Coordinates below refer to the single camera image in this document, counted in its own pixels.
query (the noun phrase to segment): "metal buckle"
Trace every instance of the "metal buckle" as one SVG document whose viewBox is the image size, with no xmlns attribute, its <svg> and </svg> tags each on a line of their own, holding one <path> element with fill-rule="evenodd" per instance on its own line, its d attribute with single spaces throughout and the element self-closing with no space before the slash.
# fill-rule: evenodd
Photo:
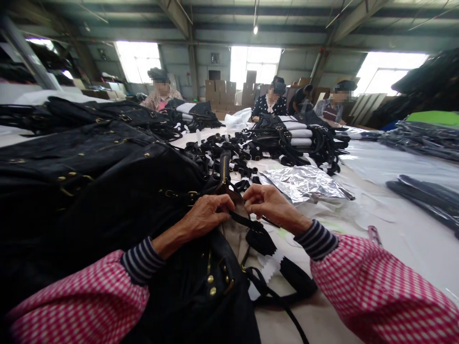
<svg viewBox="0 0 459 344">
<path fill-rule="evenodd" d="M 164 194 L 166 197 L 178 197 L 178 195 L 174 193 L 172 190 L 166 190 Z"/>
</svg>

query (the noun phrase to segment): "finger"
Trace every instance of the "finger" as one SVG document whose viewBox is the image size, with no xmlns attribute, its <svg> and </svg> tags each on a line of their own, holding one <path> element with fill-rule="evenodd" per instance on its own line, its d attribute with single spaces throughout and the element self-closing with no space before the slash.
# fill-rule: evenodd
<svg viewBox="0 0 459 344">
<path fill-rule="evenodd" d="M 252 196 L 250 199 L 245 201 L 245 208 L 251 206 L 252 204 L 260 204 L 263 202 L 263 199 L 260 197 L 260 195 L 255 195 Z"/>
<path fill-rule="evenodd" d="M 234 203 L 231 200 L 230 195 L 228 195 L 227 193 L 223 194 L 223 195 L 213 196 L 213 200 L 212 201 L 214 202 L 215 209 L 217 207 L 224 206 L 227 209 L 229 209 L 231 211 L 234 211 Z"/>
<path fill-rule="evenodd" d="M 252 204 L 248 209 L 247 212 L 249 214 L 257 215 L 257 219 L 261 219 L 265 213 L 265 204 Z"/>
<path fill-rule="evenodd" d="M 209 216 L 209 221 L 214 225 L 218 226 L 219 224 L 228 221 L 231 216 L 228 213 L 216 213 Z"/>
<path fill-rule="evenodd" d="M 252 184 L 250 188 L 247 189 L 246 192 L 244 192 L 244 195 L 242 196 L 245 200 L 251 199 L 255 195 L 261 195 L 262 192 L 262 186 L 259 184 Z"/>
</svg>

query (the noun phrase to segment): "dark hair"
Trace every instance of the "dark hair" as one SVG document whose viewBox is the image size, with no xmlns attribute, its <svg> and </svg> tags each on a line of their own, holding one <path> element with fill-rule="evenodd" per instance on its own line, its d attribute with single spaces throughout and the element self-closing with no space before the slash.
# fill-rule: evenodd
<svg viewBox="0 0 459 344">
<path fill-rule="evenodd" d="M 356 88 L 357 88 L 357 84 L 355 82 L 350 81 L 350 80 L 343 80 L 343 81 L 338 82 L 335 85 L 334 91 L 335 92 L 338 92 L 338 91 L 350 92 L 350 91 L 355 91 Z"/>
<path fill-rule="evenodd" d="M 163 69 L 155 67 L 150 69 L 147 73 L 153 81 L 158 81 L 162 84 L 170 83 L 167 72 Z"/>
<path fill-rule="evenodd" d="M 274 85 L 274 83 L 276 82 L 276 79 L 277 79 L 277 82 L 285 84 L 284 78 L 281 78 L 280 76 L 275 75 L 273 78 L 273 82 L 271 82 L 271 85 Z"/>
</svg>

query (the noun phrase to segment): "gold zipper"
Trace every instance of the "gold zipper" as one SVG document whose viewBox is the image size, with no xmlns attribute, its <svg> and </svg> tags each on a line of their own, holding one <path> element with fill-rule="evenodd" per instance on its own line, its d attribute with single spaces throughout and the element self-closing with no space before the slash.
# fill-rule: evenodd
<svg viewBox="0 0 459 344">
<path fill-rule="evenodd" d="M 223 169 L 223 184 L 226 184 L 226 156 L 223 157 L 223 166 L 220 166 Z"/>
<path fill-rule="evenodd" d="M 207 274 L 210 273 L 210 257 L 212 256 L 212 250 L 209 250 L 209 261 L 207 263 Z"/>
</svg>

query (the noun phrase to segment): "hand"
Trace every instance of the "hand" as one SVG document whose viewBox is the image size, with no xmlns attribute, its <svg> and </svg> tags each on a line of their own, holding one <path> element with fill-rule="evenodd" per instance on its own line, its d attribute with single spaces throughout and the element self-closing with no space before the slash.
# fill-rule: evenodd
<svg viewBox="0 0 459 344">
<path fill-rule="evenodd" d="M 243 198 L 249 214 L 256 214 L 259 220 L 265 216 L 293 235 L 299 235 L 312 226 L 312 221 L 299 213 L 273 185 L 253 184 Z"/>
<path fill-rule="evenodd" d="M 234 211 L 234 203 L 227 194 L 200 197 L 183 219 L 152 241 L 154 250 L 163 259 L 169 258 L 184 243 L 229 220 L 228 210 Z"/>
</svg>

